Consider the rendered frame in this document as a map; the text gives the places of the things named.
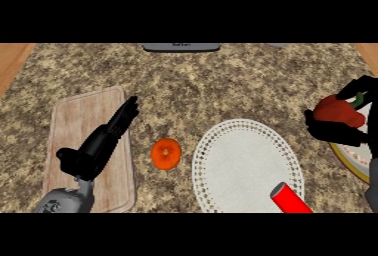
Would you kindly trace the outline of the pale wooden cutting board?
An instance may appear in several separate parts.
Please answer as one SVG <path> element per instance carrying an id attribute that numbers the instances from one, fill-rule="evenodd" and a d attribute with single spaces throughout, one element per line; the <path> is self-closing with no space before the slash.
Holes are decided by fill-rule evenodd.
<path id="1" fill-rule="evenodd" d="M 48 159 L 43 181 L 46 195 L 57 188 L 79 188 L 74 177 L 61 171 L 57 151 L 77 149 L 91 133 L 105 124 L 126 101 L 120 86 L 63 99 L 52 112 Z M 131 136 L 123 135 L 105 170 L 95 180 L 95 213 L 128 212 L 136 202 Z"/>

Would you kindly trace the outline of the orange round fruit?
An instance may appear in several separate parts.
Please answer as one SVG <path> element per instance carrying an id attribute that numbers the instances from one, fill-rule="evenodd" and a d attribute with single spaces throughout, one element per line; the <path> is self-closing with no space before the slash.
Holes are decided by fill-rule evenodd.
<path id="1" fill-rule="evenodd" d="M 151 149 L 151 159 L 154 166 L 160 170 L 172 170 L 179 162 L 182 149 L 179 142 L 172 138 L 162 138 Z"/>

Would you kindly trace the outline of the dark grey appliance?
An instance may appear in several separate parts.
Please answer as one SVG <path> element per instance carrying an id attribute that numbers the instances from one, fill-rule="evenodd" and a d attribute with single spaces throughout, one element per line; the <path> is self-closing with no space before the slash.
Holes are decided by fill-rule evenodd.
<path id="1" fill-rule="evenodd" d="M 148 52 L 182 53 L 182 52 L 213 52 L 221 49 L 221 43 L 144 43 L 144 50 Z"/>

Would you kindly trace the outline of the red bell pepper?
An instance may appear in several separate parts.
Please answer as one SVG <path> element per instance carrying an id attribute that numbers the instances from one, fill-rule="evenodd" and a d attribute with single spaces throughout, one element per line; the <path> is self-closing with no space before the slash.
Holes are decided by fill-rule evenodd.
<path id="1" fill-rule="evenodd" d="M 365 125 L 367 118 L 356 108 L 362 105 L 365 95 L 356 94 L 353 102 L 340 100 L 337 95 L 325 97 L 314 110 L 314 117 L 318 121 L 340 122 L 353 128 L 359 128 Z"/>

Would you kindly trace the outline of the white bowl with gold rim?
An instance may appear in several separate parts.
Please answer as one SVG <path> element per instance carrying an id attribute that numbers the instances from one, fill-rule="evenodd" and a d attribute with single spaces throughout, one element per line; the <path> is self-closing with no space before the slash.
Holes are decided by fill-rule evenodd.
<path id="1" fill-rule="evenodd" d="M 352 127 L 356 127 L 362 132 L 368 132 L 371 105 L 367 105 L 362 109 L 356 109 L 355 103 L 340 101 L 337 108 L 342 111 L 342 121 Z M 373 156 L 368 145 L 362 144 L 359 147 L 355 147 L 333 143 L 331 148 L 348 169 L 365 183 L 370 183 L 370 163 Z"/>

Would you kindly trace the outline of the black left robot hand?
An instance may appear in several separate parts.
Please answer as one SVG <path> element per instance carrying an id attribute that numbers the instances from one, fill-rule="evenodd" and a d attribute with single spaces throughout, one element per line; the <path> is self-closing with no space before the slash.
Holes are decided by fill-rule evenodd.
<path id="1" fill-rule="evenodd" d="M 138 97 L 132 96 L 120 106 L 108 123 L 95 129 L 80 148 L 58 150 L 61 170 L 67 174 L 85 181 L 95 180 L 105 169 L 119 141 L 138 114 Z"/>

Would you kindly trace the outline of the white oval lace placemat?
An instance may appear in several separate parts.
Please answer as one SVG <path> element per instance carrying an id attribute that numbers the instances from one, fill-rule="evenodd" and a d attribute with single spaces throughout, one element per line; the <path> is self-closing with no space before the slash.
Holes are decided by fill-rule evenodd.
<path id="1" fill-rule="evenodd" d="M 206 213 L 280 213 L 271 199 L 286 182 L 305 198 L 300 163 L 286 139 L 260 122 L 232 119 L 203 136 L 193 159 L 193 183 Z"/>

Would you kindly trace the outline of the red can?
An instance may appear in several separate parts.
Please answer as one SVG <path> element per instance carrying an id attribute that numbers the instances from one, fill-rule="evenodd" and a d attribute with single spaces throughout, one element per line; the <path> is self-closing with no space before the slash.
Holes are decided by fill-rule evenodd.
<path id="1" fill-rule="evenodd" d="M 286 182 L 274 188 L 271 199 L 284 213 L 312 213 L 312 209 Z"/>

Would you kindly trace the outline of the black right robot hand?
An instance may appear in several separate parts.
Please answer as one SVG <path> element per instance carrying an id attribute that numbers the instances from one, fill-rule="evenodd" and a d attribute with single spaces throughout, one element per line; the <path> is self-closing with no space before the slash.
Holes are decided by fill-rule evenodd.
<path id="1" fill-rule="evenodd" d="M 318 121 L 314 110 L 305 111 L 308 130 L 312 136 L 322 141 L 359 147 L 365 143 L 371 150 L 378 149 L 378 78 L 364 75 L 353 79 L 337 94 L 340 100 L 353 102 L 356 94 L 365 95 L 364 103 L 356 109 L 371 105 L 368 113 L 368 132 L 351 127 L 345 123 Z"/>

